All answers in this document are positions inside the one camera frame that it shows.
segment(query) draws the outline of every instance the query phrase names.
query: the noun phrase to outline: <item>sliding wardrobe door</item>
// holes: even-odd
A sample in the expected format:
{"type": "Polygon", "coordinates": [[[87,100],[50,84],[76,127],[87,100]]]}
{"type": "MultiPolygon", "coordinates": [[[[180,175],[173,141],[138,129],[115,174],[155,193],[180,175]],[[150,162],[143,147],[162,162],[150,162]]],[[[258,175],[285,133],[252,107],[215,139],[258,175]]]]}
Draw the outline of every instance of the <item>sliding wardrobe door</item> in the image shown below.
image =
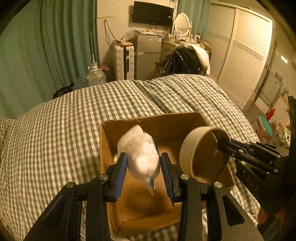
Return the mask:
{"type": "Polygon", "coordinates": [[[206,40],[212,45],[210,77],[218,81],[228,52],[234,26],[235,8],[212,4],[208,35],[206,40]]]}
{"type": "Polygon", "coordinates": [[[271,36],[270,19],[236,8],[230,47],[218,83],[241,109],[265,68],[271,36]]]}

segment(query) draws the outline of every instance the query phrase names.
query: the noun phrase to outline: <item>tape roll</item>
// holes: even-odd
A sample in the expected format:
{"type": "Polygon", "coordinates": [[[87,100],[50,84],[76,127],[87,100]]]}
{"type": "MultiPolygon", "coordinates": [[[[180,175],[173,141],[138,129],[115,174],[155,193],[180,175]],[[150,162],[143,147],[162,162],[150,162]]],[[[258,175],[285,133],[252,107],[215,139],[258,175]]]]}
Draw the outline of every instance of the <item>tape roll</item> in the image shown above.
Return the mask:
{"type": "Polygon", "coordinates": [[[183,141],[179,162],[182,171],[202,183],[212,183],[225,169],[229,155],[218,150],[217,140],[228,133],[219,127],[202,126],[192,130],[183,141]]]}

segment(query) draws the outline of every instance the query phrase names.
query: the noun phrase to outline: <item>checkered bedsheet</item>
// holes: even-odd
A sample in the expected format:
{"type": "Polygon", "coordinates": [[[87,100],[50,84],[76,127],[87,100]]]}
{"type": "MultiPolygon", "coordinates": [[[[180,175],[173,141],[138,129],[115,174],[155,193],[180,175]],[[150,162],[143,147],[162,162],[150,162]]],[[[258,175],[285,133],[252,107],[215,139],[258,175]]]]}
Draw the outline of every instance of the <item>checkered bedsheet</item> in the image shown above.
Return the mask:
{"type": "MultiPolygon", "coordinates": [[[[16,240],[23,240],[65,183],[85,183],[98,176],[102,122],[191,111],[200,112],[208,125],[225,129],[231,138],[241,142],[258,139],[215,81],[200,75],[92,86],[43,103],[17,120],[0,118],[1,220],[16,240]]],[[[235,173],[234,160],[230,169],[235,173]]],[[[259,204],[236,177],[235,184],[232,195],[256,223],[259,204]]],[[[205,211],[202,219],[206,238],[205,211]]],[[[178,224],[129,239],[173,241],[177,230],[178,224]]]]}

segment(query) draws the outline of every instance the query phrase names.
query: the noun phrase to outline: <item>green curtain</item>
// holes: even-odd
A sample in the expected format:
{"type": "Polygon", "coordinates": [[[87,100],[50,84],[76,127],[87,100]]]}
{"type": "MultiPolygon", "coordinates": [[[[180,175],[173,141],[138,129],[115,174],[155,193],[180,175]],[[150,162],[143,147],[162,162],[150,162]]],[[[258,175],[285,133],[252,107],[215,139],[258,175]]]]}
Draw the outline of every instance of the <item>green curtain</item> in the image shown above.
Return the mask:
{"type": "Polygon", "coordinates": [[[0,115],[17,118],[84,79],[92,25],[98,62],[96,0],[31,0],[0,35],[0,115]]]}
{"type": "Polygon", "coordinates": [[[200,33],[201,39],[207,37],[211,0],[179,0],[178,13],[185,13],[192,21],[192,34],[200,33]]]}

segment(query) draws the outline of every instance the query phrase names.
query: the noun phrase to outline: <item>television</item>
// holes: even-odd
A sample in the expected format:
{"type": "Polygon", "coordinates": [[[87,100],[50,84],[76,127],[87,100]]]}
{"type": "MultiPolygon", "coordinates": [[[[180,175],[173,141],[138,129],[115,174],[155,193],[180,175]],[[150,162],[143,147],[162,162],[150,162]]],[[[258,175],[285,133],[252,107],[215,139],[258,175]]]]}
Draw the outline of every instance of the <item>television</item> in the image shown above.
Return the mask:
{"type": "Polygon", "coordinates": [[[133,5],[133,23],[147,23],[170,27],[174,9],[149,2],[135,1],[133,5]]]}

